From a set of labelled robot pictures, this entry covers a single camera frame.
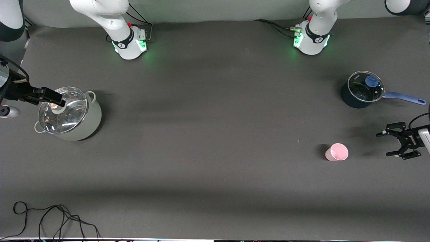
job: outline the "gray tabletop surface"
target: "gray tabletop surface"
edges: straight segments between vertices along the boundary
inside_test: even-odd
[[[159,24],[148,52],[126,61],[102,28],[33,28],[22,63],[32,85],[92,90],[104,118],[67,142],[35,133],[38,107],[9,102],[21,116],[1,120],[0,235],[22,228],[22,200],[62,203],[104,237],[429,241],[430,155],[386,157],[399,143],[375,137],[427,107],[353,109],[339,96],[367,70],[430,101],[424,20],[342,19],[333,33],[306,56],[261,22]],[[333,143],[347,160],[324,159]],[[22,236],[37,236],[42,214]],[[46,217],[47,236],[60,221]]]

